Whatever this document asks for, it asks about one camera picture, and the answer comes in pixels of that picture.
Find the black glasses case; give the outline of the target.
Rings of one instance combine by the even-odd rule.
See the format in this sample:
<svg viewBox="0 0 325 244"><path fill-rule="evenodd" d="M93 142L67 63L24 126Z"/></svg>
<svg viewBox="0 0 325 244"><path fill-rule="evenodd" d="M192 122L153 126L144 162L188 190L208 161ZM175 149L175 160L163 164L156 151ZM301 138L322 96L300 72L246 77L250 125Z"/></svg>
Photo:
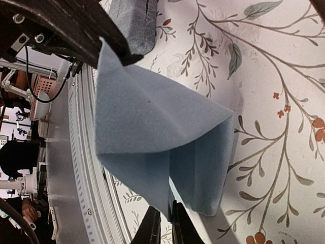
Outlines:
<svg viewBox="0 0 325 244"><path fill-rule="evenodd" d="M322 22L325 22L325 0L309 0L316 12L320 16Z"/></svg>

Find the grey case green lining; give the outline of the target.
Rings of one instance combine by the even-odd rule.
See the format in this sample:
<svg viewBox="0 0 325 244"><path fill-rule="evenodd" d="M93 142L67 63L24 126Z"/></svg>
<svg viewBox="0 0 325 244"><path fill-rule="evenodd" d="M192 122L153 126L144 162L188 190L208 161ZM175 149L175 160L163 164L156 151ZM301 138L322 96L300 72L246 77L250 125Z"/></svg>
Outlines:
<svg viewBox="0 0 325 244"><path fill-rule="evenodd" d="M113 0L109 16L126 38L131 53L146 55L155 46L157 1Z"/></svg>

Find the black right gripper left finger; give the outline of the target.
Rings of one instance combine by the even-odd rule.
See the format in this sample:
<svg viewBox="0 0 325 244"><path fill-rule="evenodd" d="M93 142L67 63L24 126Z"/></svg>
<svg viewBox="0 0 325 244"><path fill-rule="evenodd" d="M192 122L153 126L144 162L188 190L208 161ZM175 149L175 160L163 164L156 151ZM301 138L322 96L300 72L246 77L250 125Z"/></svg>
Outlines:
<svg viewBox="0 0 325 244"><path fill-rule="evenodd" d="M160 244L160 212L149 206L131 244Z"/></svg>

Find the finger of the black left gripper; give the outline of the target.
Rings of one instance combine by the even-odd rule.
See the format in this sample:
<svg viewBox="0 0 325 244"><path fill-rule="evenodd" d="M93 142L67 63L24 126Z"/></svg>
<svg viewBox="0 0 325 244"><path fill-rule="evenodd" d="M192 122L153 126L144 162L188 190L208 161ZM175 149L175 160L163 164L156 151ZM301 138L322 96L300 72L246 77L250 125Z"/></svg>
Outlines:
<svg viewBox="0 0 325 244"><path fill-rule="evenodd" d="M11 46L26 44L51 54L72 56L97 67L100 41L77 14L78 1L1 1L1 58L13 63Z"/></svg>
<svg viewBox="0 0 325 244"><path fill-rule="evenodd" d="M123 66L140 61L143 55L132 54L126 38L102 8L99 1L59 1L61 22L60 38L66 47L59 54L72 56L97 66L102 44L100 37L112 48Z"/></svg>

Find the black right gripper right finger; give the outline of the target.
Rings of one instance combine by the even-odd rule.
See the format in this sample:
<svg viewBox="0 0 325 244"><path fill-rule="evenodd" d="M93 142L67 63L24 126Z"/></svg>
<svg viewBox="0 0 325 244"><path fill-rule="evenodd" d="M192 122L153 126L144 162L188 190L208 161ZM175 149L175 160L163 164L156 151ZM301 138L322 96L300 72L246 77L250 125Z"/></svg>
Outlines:
<svg viewBox="0 0 325 244"><path fill-rule="evenodd" d="M175 244L204 244L182 203L173 201L172 239Z"/></svg>

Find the light blue cloth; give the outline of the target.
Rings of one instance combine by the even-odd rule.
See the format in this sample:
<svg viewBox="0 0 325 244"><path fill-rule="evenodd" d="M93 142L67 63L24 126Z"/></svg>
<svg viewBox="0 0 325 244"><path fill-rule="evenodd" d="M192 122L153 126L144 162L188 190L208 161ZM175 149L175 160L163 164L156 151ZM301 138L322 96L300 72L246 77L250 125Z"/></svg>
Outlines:
<svg viewBox="0 0 325 244"><path fill-rule="evenodd" d="M233 150L231 110L165 76L123 66L103 42L94 127L100 163L165 217L175 199L216 215Z"/></svg>

